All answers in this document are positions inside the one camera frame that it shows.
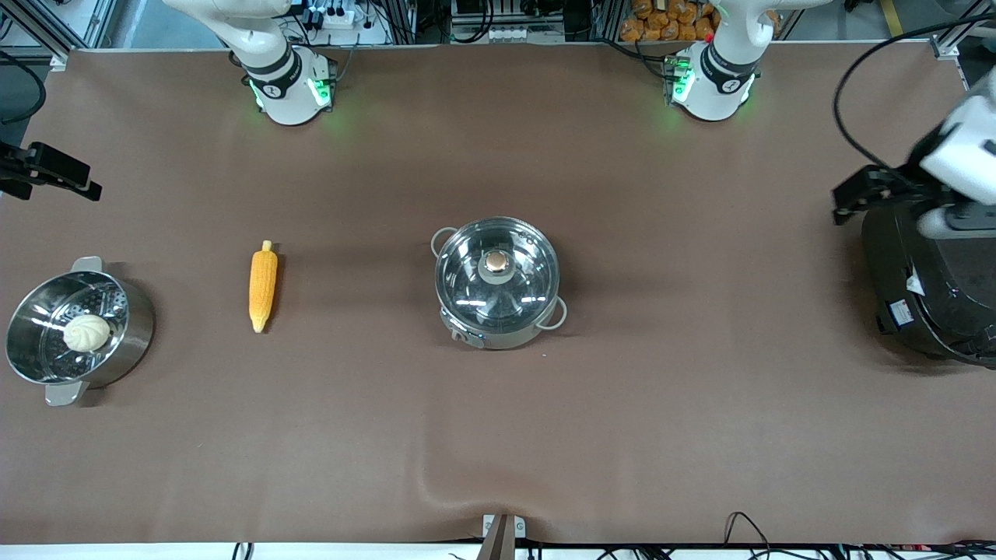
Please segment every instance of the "white sticker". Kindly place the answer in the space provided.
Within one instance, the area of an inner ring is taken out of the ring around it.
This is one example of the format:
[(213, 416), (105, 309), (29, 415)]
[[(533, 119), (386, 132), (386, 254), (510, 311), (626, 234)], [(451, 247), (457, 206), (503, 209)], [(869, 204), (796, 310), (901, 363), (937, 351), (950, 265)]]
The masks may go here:
[(895, 321), (895, 325), (897, 327), (913, 322), (913, 314), (909, 312), (909, 306), (906, 305), (906, 300), (899, 300), (895, 303), (888, 304), (888, 310), (892, 312), (892, 320)]

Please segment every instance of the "cooking pot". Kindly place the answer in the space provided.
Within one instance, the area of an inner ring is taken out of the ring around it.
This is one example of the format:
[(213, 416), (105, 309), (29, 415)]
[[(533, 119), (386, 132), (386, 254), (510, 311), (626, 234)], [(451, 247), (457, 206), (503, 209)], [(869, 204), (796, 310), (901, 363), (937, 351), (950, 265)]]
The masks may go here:
[[(437, 251), (436, 242), (452, 233)], [(444, 227), (432, 236), (439, 317), (453, 340), (504, 350), (552, 331), (567, 319), (557, 295), (560, 265), (546, 236), (510, 217)], [(560, 319), (548, 322), (557, 306)]]
[(87, 388), (107, 385), (137, 364), (153, 325), (144, 294), (104, 272), (100, 257), (84, 257), (17, 307), (7, 361), (22, 378), (45, 386), (50, 406), (71, 405)]

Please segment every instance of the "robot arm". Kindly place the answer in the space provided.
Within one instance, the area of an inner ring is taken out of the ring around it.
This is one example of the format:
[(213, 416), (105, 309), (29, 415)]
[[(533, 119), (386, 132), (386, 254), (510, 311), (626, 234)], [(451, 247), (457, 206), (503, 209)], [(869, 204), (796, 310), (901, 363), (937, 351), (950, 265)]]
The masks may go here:
[(249, 75), (257, 105), (277, 123), (299, 125), (332, 108), (334, 66), (307, 47), (291, 47), (273, 20), (290, 10), (290, 0), (164, 2), (231, 48)]
[(728, 119), (745, 101), (754, 71), (774, 37), (767, 11), (803, 9), (831, 0), (713, 0), (723, 12), (711, 43), (698, 42), (677, 54), (688, 59), (686, 80), (668, 85), (671, 102), (705, 121)]
[(873, 206), (920, 203), (917, 230), (924, 237), (996, 237), (996, 71), (917, 143), (897, 172), (906, 181), (869, 165), (835, 188), (837, 223)]

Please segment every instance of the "white food item in pot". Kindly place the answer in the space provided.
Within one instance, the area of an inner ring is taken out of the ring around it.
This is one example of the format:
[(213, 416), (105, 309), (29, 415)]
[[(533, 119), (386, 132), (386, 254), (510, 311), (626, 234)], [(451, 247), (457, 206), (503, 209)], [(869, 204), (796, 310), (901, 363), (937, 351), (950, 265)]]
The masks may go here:
[(97, 315), (81, 315), (66, 325), (63, 342), (70, 350), (92, 352), (111, 337), (111, 325)]

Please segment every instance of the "lid knob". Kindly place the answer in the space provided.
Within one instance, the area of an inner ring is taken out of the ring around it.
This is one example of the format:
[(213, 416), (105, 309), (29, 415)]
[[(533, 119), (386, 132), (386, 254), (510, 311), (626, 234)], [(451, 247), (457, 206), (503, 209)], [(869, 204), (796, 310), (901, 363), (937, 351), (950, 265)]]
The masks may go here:
[(508, 255), (503, 251), (488, 251), (484, 255), (484, 267), (489, 272), (504, 272), (508, 269)]

